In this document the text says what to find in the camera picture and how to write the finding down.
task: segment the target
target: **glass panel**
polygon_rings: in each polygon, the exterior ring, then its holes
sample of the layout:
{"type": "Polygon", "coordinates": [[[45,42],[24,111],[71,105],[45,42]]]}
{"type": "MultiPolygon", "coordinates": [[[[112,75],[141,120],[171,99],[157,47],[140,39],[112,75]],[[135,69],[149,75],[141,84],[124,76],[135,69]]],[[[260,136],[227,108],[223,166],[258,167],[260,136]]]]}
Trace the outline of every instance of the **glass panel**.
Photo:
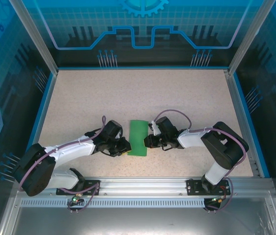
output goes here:
{"type": "Polygon", "coordinates": [[[49,74],[9,1],[0,0],[0,217],[17,161],[3,156],[25,152],[49,74]]]}
{"type": "Polygon", "coordinates": [[[228,66],[262,0],[25,0],[60,67],[228,66]]]}
{"type": "Polygon", "coordinates": [[[250,118],[276,186],[276,2],[237,70],[250,118]]]}

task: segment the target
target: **green block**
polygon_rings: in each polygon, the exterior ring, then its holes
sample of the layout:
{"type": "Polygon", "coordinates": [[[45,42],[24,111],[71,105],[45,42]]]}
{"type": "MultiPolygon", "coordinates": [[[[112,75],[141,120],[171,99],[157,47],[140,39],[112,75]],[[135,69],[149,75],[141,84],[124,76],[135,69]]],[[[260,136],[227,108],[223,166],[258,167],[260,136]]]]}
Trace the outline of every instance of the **green block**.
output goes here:
{"type": "Polygon", "coordinates": [[[132,151],[128,153],[131,156],[147,156],[147,147],[143,140],[148,136],[148,122],[142,120],[130,121],[129,143],[132,151]]]}

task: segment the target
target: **beige work surface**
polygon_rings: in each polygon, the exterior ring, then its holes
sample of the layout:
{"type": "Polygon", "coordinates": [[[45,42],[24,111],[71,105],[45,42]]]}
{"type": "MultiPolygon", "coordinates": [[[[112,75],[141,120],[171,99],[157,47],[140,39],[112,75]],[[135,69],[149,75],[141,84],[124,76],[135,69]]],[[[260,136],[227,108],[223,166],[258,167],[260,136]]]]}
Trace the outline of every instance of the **beige work surface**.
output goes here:
{"type": "MultiPolygon", "coordinates": [[[[128,139],[130,120],[151,121],[165,109],[187,114],[191,129],[223,121],[241,134],[222,70],[61,70],[39,143],[51,146],[75,140],[100,128],[102,115],[120,123],[128,139]]],[[[180,114],[165,115],[177,129],[189,125],[180,114]]],[[[189,177],[204,175],[213,162],[205,147],[167,152],[157,148],[148,149],[146,157],[96,153],[60,168],[73,167],[94,177],[189,177]]],[[[252,176],[248,158],[230,175],[252,176]]]]}

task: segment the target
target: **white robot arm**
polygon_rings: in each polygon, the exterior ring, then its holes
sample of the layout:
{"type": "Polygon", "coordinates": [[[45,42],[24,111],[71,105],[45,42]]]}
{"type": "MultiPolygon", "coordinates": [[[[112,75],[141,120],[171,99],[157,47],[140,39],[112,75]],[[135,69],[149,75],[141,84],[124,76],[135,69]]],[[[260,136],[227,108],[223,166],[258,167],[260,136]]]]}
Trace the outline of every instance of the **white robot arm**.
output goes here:
{"type": "Polygon", "coordinates": [[[206,192],[211,192],[243,157],[242,147],[245,152],[249,150],[248,144],[223,122],[216,123],[212,128],[178,131],[167,117],[162,117],[156,122],[151,121],[149,127],[153,134],[145,138],[146,147],[161,147],[167,151],[172,148],[205,146],[209,150],[215,162],[201,179],[202,187],[206,192]],[[212,129],[219,130],[223,134],[211,131],[212,129]]]}
{"type": "Polygon", "coordinates": [[[80,189],[75,187],[78,187],[77,183],[82,178],[80,173],[75,169],[58,170],[60,165],[97,152],[115,157],[131,150],[129,142],[122,136],[122,126],[116,121],[109,121],[100,134],[89,140],[98,130],[87,132],[75,141],[62,145],[48,147],[42,147],[38,143],[32,145],[14,167],[12,171],[14,178],[20,183],[29,168],[43,155],[50,153],[25,178],[22,184],[25,192],[29,196],[35,196],[46,188],[79,191],[80,189]]]}

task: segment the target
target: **purple cable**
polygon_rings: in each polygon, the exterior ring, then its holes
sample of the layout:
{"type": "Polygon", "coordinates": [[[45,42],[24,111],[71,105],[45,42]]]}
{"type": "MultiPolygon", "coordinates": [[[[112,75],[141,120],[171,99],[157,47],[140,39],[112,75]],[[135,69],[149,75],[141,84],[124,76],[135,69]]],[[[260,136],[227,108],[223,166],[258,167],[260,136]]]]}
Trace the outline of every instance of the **purple cable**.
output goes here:
{"type": "Polygon", "coordinates": [[[78,194],[78,193],[85,192],[85,191],[87,191],[87,190],[93,189],[94,187],[95,187],[95,190],[94,190],[93,194],[91,195],[91,198],[89,199],[89,201],[87,202],[87,204],[86,204],[83,208],[81,208],[80,210],[73,211],[73,210],[71,209],[71,207],[70,207],[70,204],[71,204],[71,201],[70,201],[69,204],[68,204],[68,210],[70,210],[71,212],[76,212],[76,213],[78,213],[78,212],[81,212],[81,211],[83,211],[84,209],[86,209],[86,207],[87,207],[87,206],[90,204],[90,202],[92,201],[92,199],[93,199],[95,193],[97,192],[98,187],[99,187],[99,184],[95,184],[95,185],[91,186],[90,188],[85,189],[85,190],[82,190],[82,191],[80,191],[80,192],[74,192],[74,193],[78,194]]]}
{"type": "Polygon", "coordinates": [[[228,177],[224,177],[224,179],[226,179],[230,182],[230,187],[231,187],[231,194],[230,194],[230,198],[229,198],[228,202],[220,209],[218,209],[217,207],[214,207],[214,206],[208,206],[208,207],[211,207],[211,208],[214,208],[214,209],[216,208],[218,212],[223,211],[230,204],[230,202],[232,200],[232,196],[234,195],[234,186],[233,186],[233,183],[232,183],[231,179],[228,178],[228,177]]]}
{"type": "Polygon", "coordinates": [[[41,158],[39,158],[29,169],[28,171],[26,172],[26,174],[23,176],[22,180],[20,181],[20,185],[19,185],[19,191],[22,191],[22,185],[24,183],[24,181],[26,180],[26,178],[29,176],[29,174],[32,172],[32,170],[43,160],[45,159],[47,156],[49,156],[50,154],[56,152],[57,150],[60,150],[61,148],[64,148],[64,147],[67,147],[67,146],[70,146],[72,144],[76,144],[76,143],[83,143],[83,142],[86,142],[86,141],[89,141],[89,140],[92,140],[94,138],[96,138],[100,133],[101,131],[103,130],[104,126],[105,126],[105,121],[106,121],[106,117],[105,116],[102,116],[102,127],[101,129],[92,137],[90,138],[87,138],[87,139],[84,139],[84,140],[81,140],[81,141],[73,141],[73,142],[69,142],[69,143],[65,143],[61,146],[59,146],[58,148],[55,148],[55,149],[52,149],[50,152],[44,154],[41,158]]]}
{"type": "Polygon", "coordinates": [[[171,111],[172,111],[172,112],[180,113],[180,114],[183,115],[185,118],[187,118],[187,120],[189,121],[188,130],[190,130],[190,128],[191,128],[191,126],[192,126],[192,123],[191,123],[190,118],[189,118],[186,114],[184,114],[183,112],[178,111],[178,110],[176,110],[176,109],[166,109],[166,110],[160,112],[159,115],[157,115],[156,118],[155,118],[153,121],[156,122],[156,120],[158,120],[158,118],[159,118],[159,116],[160,116],[161,114],[163,114],[163,113],[165,113],[165,112],[171,112],[171,111]]]}
{"type": "Polygon", "coordinates": [[[67,193],[70,193],[70,194],[79,194],[79,193],[84,193],[84,192],[87,192],[87,191],[89,191],[89,190],[91,190],[91,189],[93,189],[94,187],[98,187],[99,186],[99,184],[97,183],[97,184],[95,184],[95,185],[92,185],[91,187],[89,187],[89,188],[87,188],[87,189],[84,189],[84,190],[81,190],[81,191],[79,191],[79,192],[73,192],[73,191],[69,191],[68,189],[66,189],[66,188],[60,188],[60,190],[62,190],[62,191],[64,191],[64,192],[67,192],[67,193]]]}

